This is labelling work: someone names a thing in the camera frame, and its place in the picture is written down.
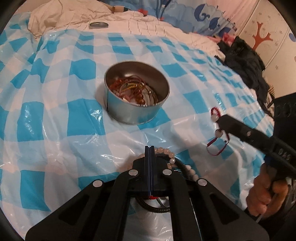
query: silver screw head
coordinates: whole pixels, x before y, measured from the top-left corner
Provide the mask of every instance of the silver screw head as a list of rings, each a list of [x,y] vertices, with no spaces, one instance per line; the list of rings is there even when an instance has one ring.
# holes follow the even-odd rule
[[[129,173],[129,175],[131,175],[131,176],[136,176],[136,175],[138,175],[138,171],[135,170],[135,169],[130,170],[128,173]]]
[[[163,174],[166,175],[166,176],[169,176],[169,175],[172,174],[172,171],[170,169],[164,169]]]
[[[99,187],[101,187],[103,185],[103,182],[101,181],[101,180],[95,180],[94,182],[93,182],[93,186],[95,187],[95,188],[99,188]]]
[[[200,185],[200,186],[206,186],[207,185],[207,181],[205,179],[199,179],[197,181],[197,183]]]

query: red string bracelet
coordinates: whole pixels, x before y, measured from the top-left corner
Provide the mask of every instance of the red string bracelet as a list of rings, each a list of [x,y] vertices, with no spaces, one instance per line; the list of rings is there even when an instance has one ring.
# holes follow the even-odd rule
[[[217,122],[217,120],[218,120],[220,117],[221,117],[221,113],[220,113],[219,109],[218,109],[217,107],[213,107],[213,108],[211,109],[211,120],[212,120],[213,122]],[[207,152],[208,152],[210,155],[212,155],[212,156],[218,156],[218,155],[220,155],[220,154],[222,153],[222,151],[225,150],[227,144],[228,144],[229,141],[230,141],[230,137],[229,137],[229,135],[226,133],[227,142],[225,143],[224,147],[223,147],[220,151],[218,151],[217,154],[212,154],[212,153],[209,151],[209,146],[212,145],[212,144],[213,144],[218,138],[222,137],[222,134],[223,134],[222,131],[223,131],[223,130],[222,130],[221,128],[219,128],[218,130],[216,130],[216,131],[215,131],[215,138],[214,138],[213,140],[211,140],[211,141],[207,144]]]

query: blue and white checkered cover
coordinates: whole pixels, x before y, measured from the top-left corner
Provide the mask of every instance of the blue and white checkered cover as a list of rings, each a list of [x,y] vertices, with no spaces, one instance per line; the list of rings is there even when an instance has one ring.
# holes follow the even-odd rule
[[[167,38],[68,30],[35,43],[29,16],[14,16],[0,36],[0,205],[21,236],[94,179],[108,181],[127,170],[146,145],[169,148],[244,203],[263,155],[235,137],[218,157],[205,148],[214,137],[214,106],[272,134],[237,74]],[[104,73],[124,60],[148,63],[169,81],[169,98],[149,123],[124,125],[105,111]],[[125,240],[173,240],[169,214],[139,210],[132,203]]]

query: human hand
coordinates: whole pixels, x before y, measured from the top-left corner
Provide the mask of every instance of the human hand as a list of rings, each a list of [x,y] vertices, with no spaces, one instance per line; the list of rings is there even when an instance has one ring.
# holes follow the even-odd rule
[[[264,214],[263,218],[268,218],[276,214],[288,194],[289,187],[286,180],[276,181],[272,185],[272,190],[277,196],[273,199],[269,193],[271,185],[270,177],[266,170],[266,164],[261,166],[260,174],[254,179],[254,186],[247,196],[247,206],[251,215],[258,216]]]

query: orange tree drawing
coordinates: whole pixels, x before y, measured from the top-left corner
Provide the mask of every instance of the orange tree drawing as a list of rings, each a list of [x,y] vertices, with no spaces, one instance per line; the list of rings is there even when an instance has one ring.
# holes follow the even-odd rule
[[[269,41],[273,41],[273,39],[270,38],[270,33],[267,33],[267,35],[266,35],[265,38],[261,38],[261,36],[260,36],[260,30],[261,30],[261,27],[262,27],[263,23],[259,23],[259,22],[257,22],[257,25],[258,25],[257,34],[256,34],[256,36],[253,35],[253,38],[255,39],[255,45],[254,45],[254,47],[253,47],[253,50],[254,50],[254,51],[258,48],[258,46],[259,46],[262,42],[267,41],[267,40],[269,40]]]

